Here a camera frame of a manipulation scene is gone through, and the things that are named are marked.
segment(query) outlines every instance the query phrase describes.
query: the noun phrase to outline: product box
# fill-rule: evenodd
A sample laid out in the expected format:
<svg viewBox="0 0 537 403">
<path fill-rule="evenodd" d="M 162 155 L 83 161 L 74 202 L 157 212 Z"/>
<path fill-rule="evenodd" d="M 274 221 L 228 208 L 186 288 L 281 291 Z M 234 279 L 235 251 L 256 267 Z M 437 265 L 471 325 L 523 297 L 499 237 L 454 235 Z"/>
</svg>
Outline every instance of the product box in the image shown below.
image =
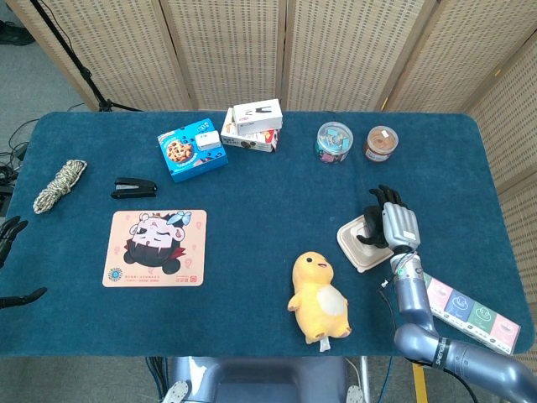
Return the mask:
<svg viewBox="0 0 537 403">
<path fill-rule="evenodd" d="M 233 117 L 241 135 L 282 128 L 282 110 L 277 99 L 235 105 Z"/>
<path fill-rule="evenodd" d="M 174 182 L 182 182 L 227 165 L 226 150 L 220 141 L 214 138 L 213 133 L 203 134 L 214 130 L 212 121 L 204 119 L 158 137 L 164 160 Z"/>
<path fill-rule="evenodd" d="M 424 273 L 430 309 L 435 317 L 499 353 L 511 354 L 520 326 Z"/>
<path fill-rule="evenodd" d="M 233 120 L 233 108 L 227 109 L 226 119 L 222 126 L 222 142 L 227 145 L 235 145 L 245 149 L 258 149 L 268 153 L 276 151 L 278 147 L 279 130 L 269 129 L 258 133 L 241 135 L 237 132 L 237 126 Z"/>
</svg>

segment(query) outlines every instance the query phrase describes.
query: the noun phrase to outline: rope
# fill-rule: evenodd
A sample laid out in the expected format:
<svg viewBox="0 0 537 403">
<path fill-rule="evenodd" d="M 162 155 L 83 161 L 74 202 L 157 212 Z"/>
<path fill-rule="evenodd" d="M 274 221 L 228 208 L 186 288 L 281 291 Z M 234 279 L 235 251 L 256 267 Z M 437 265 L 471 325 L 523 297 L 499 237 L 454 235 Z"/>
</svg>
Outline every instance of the rope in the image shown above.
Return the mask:
<svg viewBox="0 0 537 403">
<path fill-rule="evenodd" d="M 35 199 L 34 212 L 41 214 L 50 210 L 60 197 L 70 192 L 86 167 L 87 163 L 85 161 L 68 160 L 60 172 L 56 174 L 54 180 Z"/>
</svg>

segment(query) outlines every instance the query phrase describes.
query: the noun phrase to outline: black stapler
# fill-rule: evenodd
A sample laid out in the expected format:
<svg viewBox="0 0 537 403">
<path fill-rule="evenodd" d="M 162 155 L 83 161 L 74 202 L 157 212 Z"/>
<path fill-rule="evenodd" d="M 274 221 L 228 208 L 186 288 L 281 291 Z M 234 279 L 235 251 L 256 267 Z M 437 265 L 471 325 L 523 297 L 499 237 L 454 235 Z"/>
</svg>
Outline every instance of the black stapler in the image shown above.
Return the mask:
<svg viewBox="0 0 537 403">
<path fill-rule="evenodd" d="M 114 199 L 157 196 L 157 185 L 152 181 L 136 178 L 117 178 L 115 184 L 116 190 L 110 194 Z"/>
</svg>

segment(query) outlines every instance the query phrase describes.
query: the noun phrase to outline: stacked boxes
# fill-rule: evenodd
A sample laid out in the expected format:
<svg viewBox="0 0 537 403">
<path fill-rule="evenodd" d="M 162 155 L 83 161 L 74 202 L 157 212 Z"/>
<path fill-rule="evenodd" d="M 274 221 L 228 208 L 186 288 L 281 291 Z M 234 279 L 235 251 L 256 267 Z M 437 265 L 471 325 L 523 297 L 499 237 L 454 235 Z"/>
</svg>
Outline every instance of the stacked boxes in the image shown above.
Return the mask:
<svg viewBox="0 0 537 403">
<path fill-rule="evenodd" d="M 210 119 L 161 134 L 158 140 L 174 182 L 227 164 L 226 150 Z"/>
<path fill-rule="evenodd" d="M 222 142 L 272 152 L 278 147 L 282 112 L 277 99 L 236 105 L 227 110 Z"/>
</svg>

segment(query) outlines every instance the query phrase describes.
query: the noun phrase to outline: white box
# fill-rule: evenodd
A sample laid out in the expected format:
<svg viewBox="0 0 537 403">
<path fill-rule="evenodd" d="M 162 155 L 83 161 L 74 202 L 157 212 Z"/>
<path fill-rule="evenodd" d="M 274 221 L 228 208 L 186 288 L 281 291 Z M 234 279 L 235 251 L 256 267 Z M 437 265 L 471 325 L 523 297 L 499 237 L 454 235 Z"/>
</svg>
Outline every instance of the white box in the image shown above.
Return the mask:
<svg viewBox="0 0 537 403">
<path fill-rule="evenodd" d="M 277 99 L 235 105 L 233 117 L 241 135 L 282 128 L 282 110 Z"/>
<path fill-rule="evenodd" d="M 201 151 L 207 151 L 208 149 L 214 149 L 222 145 L 220 136 L 216 130 L 196 135 L 196 144 Z"/>
<path fill-rule="evenodd" d="M 279 130 L 271 128 L 258 133 L 239 134 L 233 120 L 233 108 L 230 107 L 227 109 L 220 136 L 224 144 L 270 153 L 278 146 Z"/>
</svg>

